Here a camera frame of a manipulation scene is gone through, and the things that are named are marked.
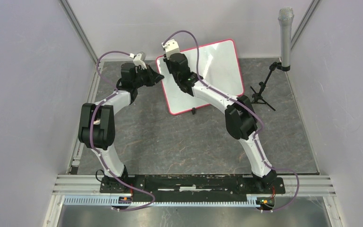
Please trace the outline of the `pink framed whiteboard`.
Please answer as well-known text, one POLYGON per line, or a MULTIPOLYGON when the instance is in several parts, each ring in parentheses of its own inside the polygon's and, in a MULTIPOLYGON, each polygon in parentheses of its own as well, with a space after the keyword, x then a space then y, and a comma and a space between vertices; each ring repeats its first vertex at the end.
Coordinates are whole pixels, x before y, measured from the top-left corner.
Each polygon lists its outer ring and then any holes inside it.
MULTIPOLYGON (((157 69, 164 76, 162 87, 172 115, 208 106, 209 103, 180 90, 169 73, 164 57, 156 59, 157 69)), ((209 83, 224 93, 234 96, 244 94, 242 74, 234 40, 226 39, 199 47, 199 73, 209 83)))

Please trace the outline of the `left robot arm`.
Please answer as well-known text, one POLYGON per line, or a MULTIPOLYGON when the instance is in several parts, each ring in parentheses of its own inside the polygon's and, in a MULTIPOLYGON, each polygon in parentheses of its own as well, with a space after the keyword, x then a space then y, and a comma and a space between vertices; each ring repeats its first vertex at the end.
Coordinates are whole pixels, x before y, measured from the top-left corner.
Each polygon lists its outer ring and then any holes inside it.
POLYGON ((136 100, 139 88, 152 87, 163 79, 164 76, 149 65, 124 63, 114 92, 97 103, 82 105, 78 140, 97 156, 103 167, 104 180, 112 182, 111 186, 117 192, 127 191, 130 181, 127 168, 114 147, 115 115, 136 100))

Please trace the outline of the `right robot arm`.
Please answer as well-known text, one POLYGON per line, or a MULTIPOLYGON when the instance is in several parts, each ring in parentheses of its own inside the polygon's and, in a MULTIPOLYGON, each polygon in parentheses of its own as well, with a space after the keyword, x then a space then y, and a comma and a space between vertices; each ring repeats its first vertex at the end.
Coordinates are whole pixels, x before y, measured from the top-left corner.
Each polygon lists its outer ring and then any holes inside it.
POLYGON ((164 54, 164 62, 182 92, 208 102, 225 115, 227 132, 240 142, 249 159, 255 189, 260 193, 268 192, 277 173, 260 144, 257 126, 260 120, 249 98, 229 95, 209 84, 191 71, 188 59, 182 53, 164 54))

